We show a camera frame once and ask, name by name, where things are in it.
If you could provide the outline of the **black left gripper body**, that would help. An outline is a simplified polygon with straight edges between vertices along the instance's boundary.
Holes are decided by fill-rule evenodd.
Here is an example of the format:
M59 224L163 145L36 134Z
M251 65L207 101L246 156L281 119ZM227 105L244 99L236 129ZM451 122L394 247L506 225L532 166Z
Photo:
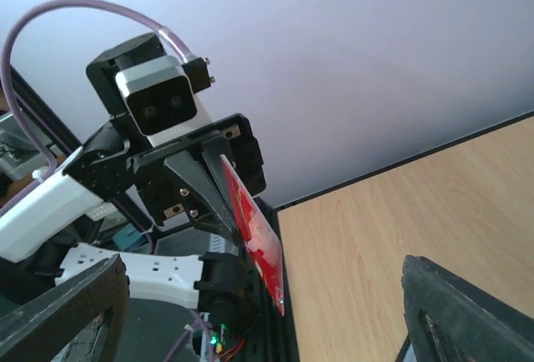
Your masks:
M201 143L211 132L221 132L229 141L231 155L226 157L250 194L256 195L265 190L264 161L258 140L249 120L243 114L236 113L130 159L139 197L157 225L163 225L178 214L178 206L184 210L179 192L165 173L164 160L175 153L189 151L209 172L202 156Z

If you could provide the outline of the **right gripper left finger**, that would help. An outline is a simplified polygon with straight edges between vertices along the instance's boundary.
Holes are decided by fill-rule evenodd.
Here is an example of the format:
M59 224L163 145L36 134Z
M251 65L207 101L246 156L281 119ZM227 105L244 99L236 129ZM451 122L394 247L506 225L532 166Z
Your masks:
M129 281L118 254L1 318L2 361L51 361L89 329L87 361L113 361L126 320Z

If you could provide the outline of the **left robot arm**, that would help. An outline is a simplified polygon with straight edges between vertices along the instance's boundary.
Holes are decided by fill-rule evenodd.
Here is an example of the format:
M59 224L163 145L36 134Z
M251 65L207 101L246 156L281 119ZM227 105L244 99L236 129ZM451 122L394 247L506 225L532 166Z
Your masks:
M258 319L249 293L238 199L264 191L264 161L249 120L213 121L199 93L214 82L206 59L171 56L151 33L101 53L86 74L109 119L1 218L1 258L32 257L70 224L136 189L154 225L185 214L225 251L158 256L121 252L137 299L206 313L245 335Z

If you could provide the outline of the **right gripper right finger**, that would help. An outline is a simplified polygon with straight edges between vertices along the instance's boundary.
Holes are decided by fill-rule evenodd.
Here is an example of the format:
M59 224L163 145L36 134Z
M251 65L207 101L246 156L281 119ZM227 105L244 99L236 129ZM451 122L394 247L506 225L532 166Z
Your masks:
M428 258L402 267L401 361L532 361L533 318Z

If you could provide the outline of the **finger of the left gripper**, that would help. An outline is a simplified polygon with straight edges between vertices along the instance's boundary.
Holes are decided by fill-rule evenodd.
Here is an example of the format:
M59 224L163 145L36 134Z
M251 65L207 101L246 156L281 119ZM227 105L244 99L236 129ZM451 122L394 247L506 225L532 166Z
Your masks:
M222 195L228 195L228 184L224 176L221 156L231 155L229 141L221 132L211 132L201 143L202 156L215 186Z
M236 246L242 245L227 191L219 189L209 172L189 151L168 156L164 160L164 170L179 192L184 210L196 229L217 234Z

